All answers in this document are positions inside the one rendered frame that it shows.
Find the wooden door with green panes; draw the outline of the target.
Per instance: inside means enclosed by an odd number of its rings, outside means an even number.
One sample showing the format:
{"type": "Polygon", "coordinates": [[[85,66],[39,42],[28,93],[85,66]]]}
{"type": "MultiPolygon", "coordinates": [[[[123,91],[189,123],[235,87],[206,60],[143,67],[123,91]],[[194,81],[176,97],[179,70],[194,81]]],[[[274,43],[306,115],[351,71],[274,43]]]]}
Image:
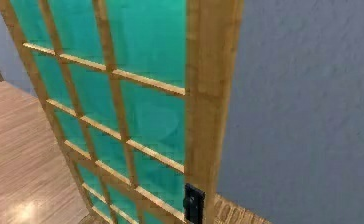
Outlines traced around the wooden door with green panes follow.
{"type": "Polygon", "coordinates": [[[105,224],[190,224],[215,200],[244,0],[0,0],[88,210],[105,224]]]}

